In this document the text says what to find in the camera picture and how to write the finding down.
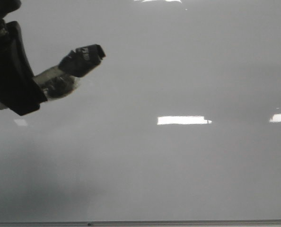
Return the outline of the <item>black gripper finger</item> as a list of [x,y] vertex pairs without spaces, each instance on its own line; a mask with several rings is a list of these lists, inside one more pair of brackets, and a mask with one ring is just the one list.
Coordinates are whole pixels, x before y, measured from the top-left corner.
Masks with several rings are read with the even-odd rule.
[[17,21],[0,20],[0,102],[23,116],[47,101],[34,81]]

